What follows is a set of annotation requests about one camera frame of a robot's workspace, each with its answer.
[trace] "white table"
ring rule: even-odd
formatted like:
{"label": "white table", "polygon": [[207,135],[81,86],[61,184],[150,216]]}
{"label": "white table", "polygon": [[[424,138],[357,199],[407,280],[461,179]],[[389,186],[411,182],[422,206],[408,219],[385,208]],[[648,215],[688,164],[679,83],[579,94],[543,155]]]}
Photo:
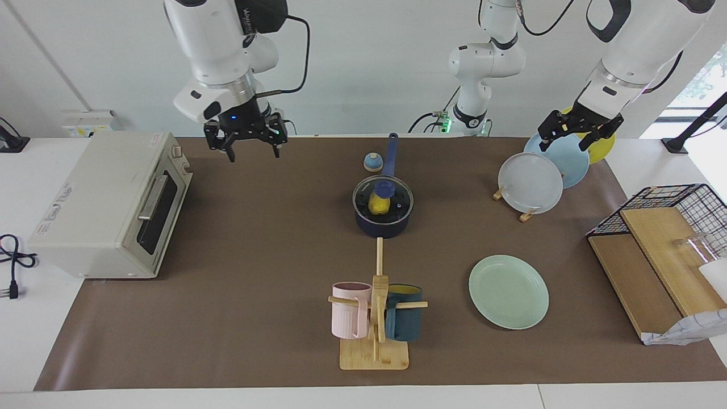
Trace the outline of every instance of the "white table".
{"label": "white table", "polygon": [[[34,139],[22,154],[0,156],[0,175],[3,175],[0,232],[12,232],[21,240],[30,236],[87,144],[87,139]],[[628,196],[645,186],[706,182],[687,156],[667,154],[658,140],[618,140],[608,163]],[[82,281],[47,263],[32,270],[21,269],[18,276],[18,282],[26,289],[23,298],[0,299],[0,392],[5,392],[0,393],[0,408],[325,408],[343,405],[370,409],[369,398],[373,394],[382,402],[400,402],[399,405],[420,409],[444,406],[705,409],[727,405],[727,382],[29,392]],[[2,265],[0,286],[4,287],[5,282],[9,282],[9,274]],[[712,342],[723,361],[727,361],[727,337]]]}

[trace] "light blue plate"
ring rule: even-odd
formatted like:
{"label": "light blue plate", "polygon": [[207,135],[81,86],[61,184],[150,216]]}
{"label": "light blue plate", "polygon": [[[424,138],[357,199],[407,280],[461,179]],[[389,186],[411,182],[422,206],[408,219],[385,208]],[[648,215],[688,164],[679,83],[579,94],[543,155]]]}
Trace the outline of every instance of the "light blue plate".
{"label": "light blue plate", "polygon": [[537,324],[550,303],[540,274],[511,255],[491,255],[477,263],[470,274],[470,297],[485,318],[509,330]]}
{"label": "light blue plate", "polygon": [[525,145],[523,152],[532,152],[550,159],[563,175],[563,188],[571,188],[578,184],[588,173],[590,157],[588,151],[583,152],[578,147],[580,142],[575,134],[558,138],[550,143],[547,151],[540,150],[540,135],[535,134]]}

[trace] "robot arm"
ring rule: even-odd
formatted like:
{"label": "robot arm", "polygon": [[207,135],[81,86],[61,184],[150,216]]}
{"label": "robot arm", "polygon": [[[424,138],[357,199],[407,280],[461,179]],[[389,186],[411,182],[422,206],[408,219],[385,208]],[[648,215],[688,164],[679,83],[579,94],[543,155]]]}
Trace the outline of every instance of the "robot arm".
{"label": "robot arm", "polygon": [[712,11],[715,0],[609,0],[611,21],[591,31],[608,43],[606,54],[589,75],[573,109],[553,111],[538,127],[545,151],[550,143],[586,132],[585,151],[610,138],[623,122],[621,110],[644,92],[661,69],[690,42]]}
{"label": "robot arm", "polygon": [[492,96],[483,80],[514,76],[525,66],[525,52],[518,43],[515,0],[487,0],[481,9],[481,22],[490,42],[466,44],[449,55],[449,70],[461,84],[457,103],[449,112],[451,132],[477,135]]}
{"label": "robot arm", "polygon": [[174,106],[204,124],[210,149],[224,151],[231,162],[235,140],[263,140],[279,156],[287,142],[283,118],[256,98],[263,89],[254,74],[278,63],[275,44],[261,33],[280,29],[286,1],[164,0],[164,11],[193,74]]}

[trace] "light green plate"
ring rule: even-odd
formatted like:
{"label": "light green plate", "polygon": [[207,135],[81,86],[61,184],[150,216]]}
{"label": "light green plate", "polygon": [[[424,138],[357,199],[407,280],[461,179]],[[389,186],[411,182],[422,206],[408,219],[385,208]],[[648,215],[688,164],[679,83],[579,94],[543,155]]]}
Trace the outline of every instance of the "light green plate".
{"label": "light green plate", "polygon": [[537,324],[548,307],[543,278],[511,255],[491,255],[477,263],[470,274],[470,296],[485,318],[510,330]]}

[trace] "pot handle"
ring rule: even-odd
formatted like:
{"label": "pot handle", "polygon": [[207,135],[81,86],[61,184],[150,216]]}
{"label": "pot handle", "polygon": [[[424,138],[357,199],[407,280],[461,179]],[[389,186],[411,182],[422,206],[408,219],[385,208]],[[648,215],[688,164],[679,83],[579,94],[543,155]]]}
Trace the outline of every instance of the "pot handle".
{"label": "pot handle", "polygon": [[389,134],[389,145],[386,149],[386,160],[384,161],[384,169],[382,175],[394,176],[394,167],[396,163],[396,149],[399,143],[399,135],[395,133]]}

